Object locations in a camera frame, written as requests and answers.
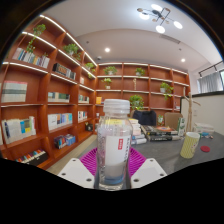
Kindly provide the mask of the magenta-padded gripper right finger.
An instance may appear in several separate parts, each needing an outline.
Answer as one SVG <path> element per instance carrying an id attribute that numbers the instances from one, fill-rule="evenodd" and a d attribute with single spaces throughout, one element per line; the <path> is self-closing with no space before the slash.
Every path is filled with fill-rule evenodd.
<path id="1" fill-rule="evenodd" d="M 166 176 L 166 172 L 154 158 L 147 159 L 134 148 L 130 149 L 128 173 L 132 189 L 143 187 Z"/>

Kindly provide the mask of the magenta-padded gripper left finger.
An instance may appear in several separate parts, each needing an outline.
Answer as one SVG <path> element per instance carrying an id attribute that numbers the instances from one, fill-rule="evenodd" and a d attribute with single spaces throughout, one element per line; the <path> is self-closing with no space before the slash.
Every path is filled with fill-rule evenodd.
<path id="1" fill-rule="evenodd" d="M 81 158 L 72 158 L 58 176 L 78 186 L 93 189 L 97 172 L 97 149 L 91 149 Z"/>

